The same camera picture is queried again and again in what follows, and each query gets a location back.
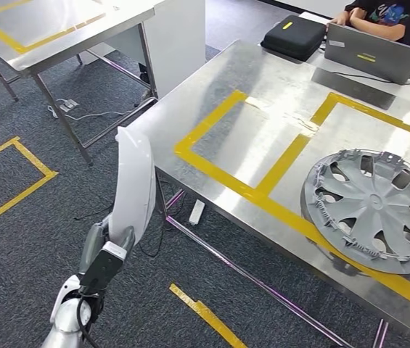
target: wheel cover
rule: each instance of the wheel cover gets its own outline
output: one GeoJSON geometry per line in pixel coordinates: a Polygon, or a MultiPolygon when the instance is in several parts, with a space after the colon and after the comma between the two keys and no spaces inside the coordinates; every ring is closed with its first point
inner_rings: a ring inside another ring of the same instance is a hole
{"type": "Polygon", "coordinates": [[[389,152],[343,150],[316,163],[301,212],[345,256],[410,273],[410,164],[389,152]]]}

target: white cable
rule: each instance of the white cable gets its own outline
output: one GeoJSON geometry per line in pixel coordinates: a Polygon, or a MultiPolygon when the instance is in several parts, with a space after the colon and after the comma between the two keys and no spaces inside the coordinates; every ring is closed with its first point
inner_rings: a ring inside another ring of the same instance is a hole
{"type": "Polygon", "coordinates": [[[66,117],[69,117],[70,119],[72,120],[75,120],[75,121],[80,121],[83,118],[86,118],[86,117],[90,117],[90,116],[103,116],[103,115],[106,115],[106,114],[116,114],[116,115],[123,115],[121,112],[117,112],[117,111],[106,111],[106,112],[102,112],[101,114],[88,114],[88,115],[84,115],[84,116],[81,116],[81,117],[72,117],[72,116],[69,116],[69,115],[66,115],[66,117]]]}
{"type": "MultiPolygon", "coordinates": [[[[47,106],[47,109],[48,111],[51,112],[51,115],[53,116],[54,118],[58,118],[56,113],[52,107],[50,107],[50,105],[47,106]]],[[[127,112],[131,112],[131,111],[132,110],[128,110],[128,111],[126,111],[124,113],[117,112],[117,111],[106,111],[106,112],[102,112],[101,114],[88,114],[88,115],[84,115],[84,116],[81,116],[81,117],[73,117],[73,116],[70,116],[70,115],[68,115],[68,114],[65,114],[65,116],[69,117],[69,118],[70,118],[72,120],[80,121],[80,120],[86,118],[86,117],[103,116],[103,115],[106,115],[106,114],[115,114],[115,115],[118,115],[118,116],[121,116],[121,115],[124,115],[124,114],[126,114],[127,112]]]]}

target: person's hand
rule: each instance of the person's hand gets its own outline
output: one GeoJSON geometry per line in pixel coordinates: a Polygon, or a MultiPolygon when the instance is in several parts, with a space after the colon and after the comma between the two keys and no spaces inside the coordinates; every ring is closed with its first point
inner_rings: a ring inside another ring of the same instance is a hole
{"type": "Polygon", "coordinates": [[[350,19],[359,18],[360,20],[364,20],[366,14],[366,11],[365,11],[364,9],[356,7],[355,9],[353,9],[351,12],[350,12],[350,19]]]}
{"type": "Polygon", "coordinates": [[[328,22],[328,23],[328,26],[330,24],[330,23],[333,23],[333,24],[338,24],[338,25],[345,25],[347,24],[348,21],[350,20],[350,13],[347,12],[347,11],[344,11],[339,15],[337,15],[337,17],[332,19],[331,21],[328,22]]]}

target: yellow label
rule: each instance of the yellow label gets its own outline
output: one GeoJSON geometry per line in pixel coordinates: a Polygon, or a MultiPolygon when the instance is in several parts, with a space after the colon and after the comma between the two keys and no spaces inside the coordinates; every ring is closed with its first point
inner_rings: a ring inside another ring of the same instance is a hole
{"type": "Polygon", "coordinates": [[[375,58],[375,57],[373,58],[373,56],[369,56],[368,54],[368,55],[358,54],[357,56],[358,58],[367,60],[368,62],[375,63],[375,58]]]}
{"type": "Polygon", "coordinates": [[[283,26],[282,29],[284,29],[284,30],[288,29],[288,27],[290,27],[292,24],[294,24],[294,22],[288,22],[288,23],[285,24],[285,26],[283,26]]]}

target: person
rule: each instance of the person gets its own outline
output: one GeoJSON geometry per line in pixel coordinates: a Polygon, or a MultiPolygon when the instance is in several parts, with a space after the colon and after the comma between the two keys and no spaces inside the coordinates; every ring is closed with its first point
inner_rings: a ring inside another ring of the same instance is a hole
{"type": "Polygon", "coordinates": [[[355,0],[331,22],[410,44],[410,0],[355,0]]]}

